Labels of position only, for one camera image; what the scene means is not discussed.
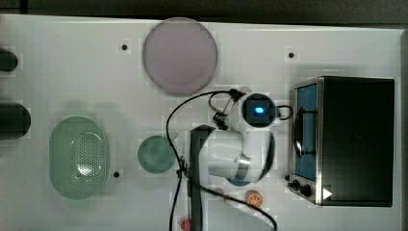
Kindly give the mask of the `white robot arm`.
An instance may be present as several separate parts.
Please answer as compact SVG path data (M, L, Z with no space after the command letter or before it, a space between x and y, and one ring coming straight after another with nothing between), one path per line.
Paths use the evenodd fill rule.
M261 93L238 93L220 124L202 124L186 140L191 231L275 231L268 214L215 190L217 177L258 183L270 171L275 141L270 128L279 123L272 100Z

